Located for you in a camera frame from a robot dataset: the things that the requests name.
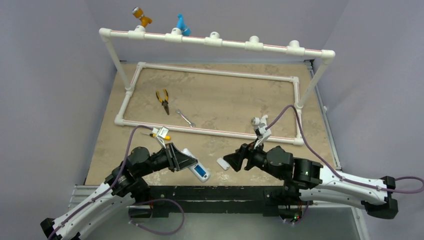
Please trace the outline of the white battery compartment cover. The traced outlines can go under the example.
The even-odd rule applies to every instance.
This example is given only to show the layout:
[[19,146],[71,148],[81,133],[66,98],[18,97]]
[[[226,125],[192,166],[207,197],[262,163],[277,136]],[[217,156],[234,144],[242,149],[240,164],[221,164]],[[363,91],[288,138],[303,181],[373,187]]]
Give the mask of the white battery compartment cover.
[[223,159],[223,158],[218,158],[216,160],[216,162],[218,163],[218,165],[224,170],[227,171],[231,166]]

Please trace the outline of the blue battery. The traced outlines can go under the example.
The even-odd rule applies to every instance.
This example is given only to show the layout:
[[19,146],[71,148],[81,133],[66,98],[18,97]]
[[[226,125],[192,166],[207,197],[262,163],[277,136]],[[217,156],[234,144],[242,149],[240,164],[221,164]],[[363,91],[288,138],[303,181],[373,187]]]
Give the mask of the blue battery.
[[194,168],[194,170],[199,174],[199,176],[201,178],[203,178],[206,175],[205,170],[203,169],[202,166],[200,166],[199,164]]

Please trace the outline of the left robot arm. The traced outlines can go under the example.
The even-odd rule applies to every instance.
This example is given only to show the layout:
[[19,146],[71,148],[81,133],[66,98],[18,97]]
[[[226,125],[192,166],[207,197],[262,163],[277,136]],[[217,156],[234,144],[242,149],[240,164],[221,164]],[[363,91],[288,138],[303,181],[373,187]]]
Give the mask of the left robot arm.
[[136,147],[77,206],[60,217],[43,220],[42,231],[49,240],[86,240],[96,227],[120,210],[133,204],[149,204],[151,188],[143,177],[163,169],[189,169],[200,179],[208,174],[188,149],[180,151],[173,143],[154,153],[146,147]]

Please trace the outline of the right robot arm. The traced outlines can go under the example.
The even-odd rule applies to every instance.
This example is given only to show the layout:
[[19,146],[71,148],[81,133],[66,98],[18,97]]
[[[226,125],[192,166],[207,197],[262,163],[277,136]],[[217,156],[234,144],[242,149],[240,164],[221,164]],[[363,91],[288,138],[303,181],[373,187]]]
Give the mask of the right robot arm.
[[356,177],[332,170],[319,162],[295,157],[280,146],[264,151],[252,144],[242,144],[223,160],[236,172],[258,168],[283,182],[282,186],[267,188],[263,195],[266,205],[306,205],[313,201],[344,204],[363,209],[369,216],[391,220],[399,212],[392,198],[395,179]]

